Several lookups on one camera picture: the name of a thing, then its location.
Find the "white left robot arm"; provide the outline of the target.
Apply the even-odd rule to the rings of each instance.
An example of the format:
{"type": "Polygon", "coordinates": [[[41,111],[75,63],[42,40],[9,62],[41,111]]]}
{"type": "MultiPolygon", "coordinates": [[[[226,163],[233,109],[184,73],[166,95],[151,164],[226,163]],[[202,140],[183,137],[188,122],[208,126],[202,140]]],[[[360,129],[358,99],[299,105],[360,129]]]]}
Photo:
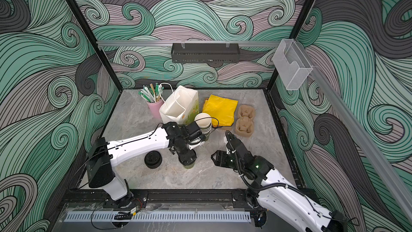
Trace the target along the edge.
{"type": "Polygon", "coordinates": [[[196,122],[189,125],[159,123],[152,132],[118,141],[99,138],[92,146],[86,162],[88,186],[104,190],[120,208],[126,207],[134,196],[127,181],[117,174],[116,166],[151,151],[168,148],[171,153],[178,155],[184,167],[189,167],[197,159],[194,148],[203,145],[205,140],[206,136],[196,122]]]}

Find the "green paper cup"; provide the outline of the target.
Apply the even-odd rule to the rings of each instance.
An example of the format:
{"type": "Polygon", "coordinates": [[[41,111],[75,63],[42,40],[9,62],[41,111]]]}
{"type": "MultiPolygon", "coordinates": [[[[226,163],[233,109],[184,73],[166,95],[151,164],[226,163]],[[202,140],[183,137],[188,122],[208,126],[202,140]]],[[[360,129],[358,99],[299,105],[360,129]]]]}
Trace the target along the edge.
{"type": "Polygon", "coordinates": [[[195,163],[192,163],[192,164],[190,164],[190,165],[184,165],[183,167],[184,167],[185,169],[191,169],[191,168],[194,167],[194,165],[195,165],[195,163]]]}

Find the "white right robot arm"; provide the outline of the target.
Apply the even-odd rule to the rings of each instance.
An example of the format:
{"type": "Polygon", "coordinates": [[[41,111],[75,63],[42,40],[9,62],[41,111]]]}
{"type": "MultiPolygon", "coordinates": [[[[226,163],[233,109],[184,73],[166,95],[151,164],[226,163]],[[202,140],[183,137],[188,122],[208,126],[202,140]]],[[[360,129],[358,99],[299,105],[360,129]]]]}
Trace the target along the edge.
{"type": "Polygon", "coordinates": [[[212,154],[216,166],[234,170],[247,186],[246,201],[253,208],[275,213],[299,232],[346,232],[358,227],[359,219],[316,203],[293,186],[264,157],[253,155],[234,134],[227,131],[226,149],[212,154]]]}

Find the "black cup lid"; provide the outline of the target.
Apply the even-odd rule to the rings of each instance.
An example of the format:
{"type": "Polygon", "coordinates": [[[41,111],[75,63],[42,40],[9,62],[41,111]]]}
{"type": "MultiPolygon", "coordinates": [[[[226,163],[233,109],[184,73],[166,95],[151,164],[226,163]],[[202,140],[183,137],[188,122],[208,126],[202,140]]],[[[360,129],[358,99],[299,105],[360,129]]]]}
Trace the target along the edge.
{"type": "Polygon", "coordinates": [[[189,152],[184,155],[179,155],[179,162],[184,166],[184,165],[190,165],[192,163],[195,163],[197,159],[197,155],[195,152],[189,152]]]}

